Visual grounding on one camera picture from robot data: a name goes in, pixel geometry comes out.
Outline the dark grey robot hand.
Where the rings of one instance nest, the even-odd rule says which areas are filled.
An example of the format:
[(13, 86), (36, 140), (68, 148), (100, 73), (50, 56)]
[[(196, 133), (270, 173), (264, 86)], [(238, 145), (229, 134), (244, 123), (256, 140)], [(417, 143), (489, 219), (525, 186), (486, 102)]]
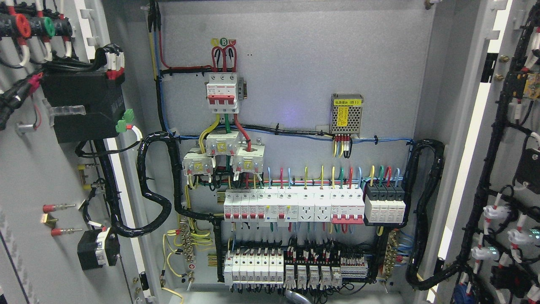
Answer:
[(294, 303), (294, 304), (311, 304), (312, 303), (306, 296), (303, 296), (302, 294), (297, 293), (297, 292), (293, 292), (290, 289), (285, 290), (285, 297), (287, 298), (287, 300), (289, 300), (289, 302)]

